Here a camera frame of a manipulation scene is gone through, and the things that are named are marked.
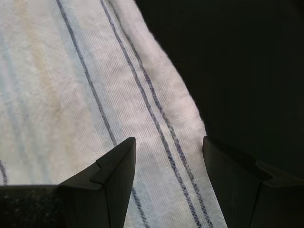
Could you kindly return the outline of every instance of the striped towel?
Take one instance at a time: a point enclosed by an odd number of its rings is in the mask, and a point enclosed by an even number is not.
[[[0,2],[0,182],[58,184],[127,137],[125,227],[226,227],[204,125],[133,0]]]

